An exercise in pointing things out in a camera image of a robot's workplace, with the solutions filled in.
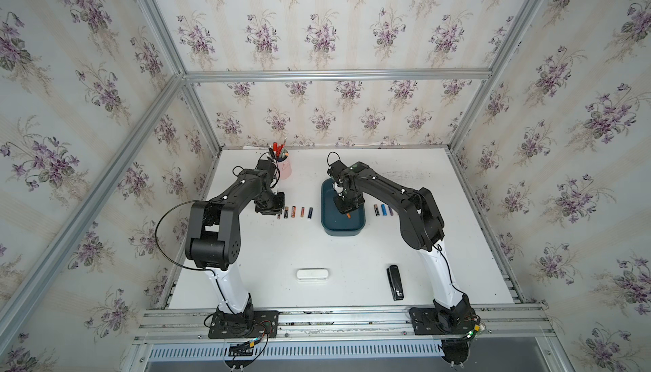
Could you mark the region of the teal plastic storage box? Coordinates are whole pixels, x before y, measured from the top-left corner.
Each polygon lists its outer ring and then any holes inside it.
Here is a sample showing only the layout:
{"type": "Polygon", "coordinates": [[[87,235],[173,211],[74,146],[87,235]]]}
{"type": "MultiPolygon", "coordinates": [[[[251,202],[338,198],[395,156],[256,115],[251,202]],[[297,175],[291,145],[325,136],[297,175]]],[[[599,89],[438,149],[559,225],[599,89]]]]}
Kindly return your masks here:
{"type": "Polygon", "coordinates": [[[364,208],[351,212],[352,218],[340,214],[334,204],[337,194],[332,179],[325,180],[320,189],[320,222],[329,236],[357,236],[366,225],[364,208]]]}

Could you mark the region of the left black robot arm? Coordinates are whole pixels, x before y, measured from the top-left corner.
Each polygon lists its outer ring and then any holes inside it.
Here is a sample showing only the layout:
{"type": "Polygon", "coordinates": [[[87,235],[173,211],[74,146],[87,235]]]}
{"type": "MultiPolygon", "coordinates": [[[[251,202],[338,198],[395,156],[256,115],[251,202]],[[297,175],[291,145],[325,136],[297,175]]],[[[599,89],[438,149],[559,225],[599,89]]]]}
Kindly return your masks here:
{"type": "Polygon", "coordinates": [[[285,195],[273,191],[277,177],[276,165],[262,161],[241,170],[217,197],[191,205],[185,256],[211,280],[220,299],[217,309],[224,314],[240,315],[253,307],[236,265],[242,248],[240,214],[250,203],[257,214],[282,213],[285,195]]]}

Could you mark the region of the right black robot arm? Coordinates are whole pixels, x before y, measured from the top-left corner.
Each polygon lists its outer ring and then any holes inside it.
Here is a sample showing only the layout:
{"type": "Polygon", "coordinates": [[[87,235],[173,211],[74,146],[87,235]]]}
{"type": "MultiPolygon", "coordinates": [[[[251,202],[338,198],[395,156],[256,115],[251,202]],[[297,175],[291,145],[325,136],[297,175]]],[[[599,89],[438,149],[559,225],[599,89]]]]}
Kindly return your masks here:
{"type": "Polygon", "coordinates": [[[400,235],[420,253],[432,284],[435,309],[446,326],[453,328],[476,319],[469,297],[455,285],[443,243],[444,219],[430,190],[404,187],[362,162],[345,165],[337,160],[327,173],[340,189],[334,204],[341,214],[363,207],[368,194],[398,215],[400,235]]]}

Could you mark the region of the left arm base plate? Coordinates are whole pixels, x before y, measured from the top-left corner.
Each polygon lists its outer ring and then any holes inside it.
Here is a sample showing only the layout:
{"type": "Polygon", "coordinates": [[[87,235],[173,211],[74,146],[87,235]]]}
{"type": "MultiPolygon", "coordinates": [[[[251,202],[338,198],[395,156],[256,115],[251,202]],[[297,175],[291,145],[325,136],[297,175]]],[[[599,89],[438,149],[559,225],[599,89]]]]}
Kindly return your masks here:
{"type": "Polygon", "coordinates": [[[275,338],[278,331],[278,311],[226,314],[215,312],[204,320],[210,339],[275,338]]]}

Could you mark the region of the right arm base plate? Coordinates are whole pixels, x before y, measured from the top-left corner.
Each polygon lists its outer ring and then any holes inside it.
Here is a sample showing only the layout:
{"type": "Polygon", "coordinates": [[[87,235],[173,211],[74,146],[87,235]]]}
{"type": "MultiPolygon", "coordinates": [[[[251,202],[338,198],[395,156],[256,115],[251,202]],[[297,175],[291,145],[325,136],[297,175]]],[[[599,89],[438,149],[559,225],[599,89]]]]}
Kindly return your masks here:
{"type": "Polygon", "coordinates": [[[440,306],[412,307],[409,316],[417,336],[461,336],[471,339],[481,329],[481,318],[465,304],[451,309],[440,306]]]}

